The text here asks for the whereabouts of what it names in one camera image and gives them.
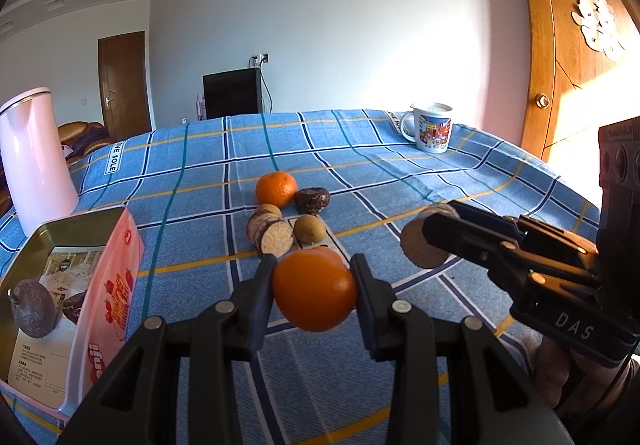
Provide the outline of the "person right hand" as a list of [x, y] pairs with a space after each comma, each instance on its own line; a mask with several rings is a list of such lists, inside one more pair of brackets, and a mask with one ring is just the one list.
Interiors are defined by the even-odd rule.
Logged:
[[610, 409], [634, 389], [638, 378], [638, 355], [626, 364], [606, 368], [548, 337], [538, 347], [536, 388], [562, 416]]

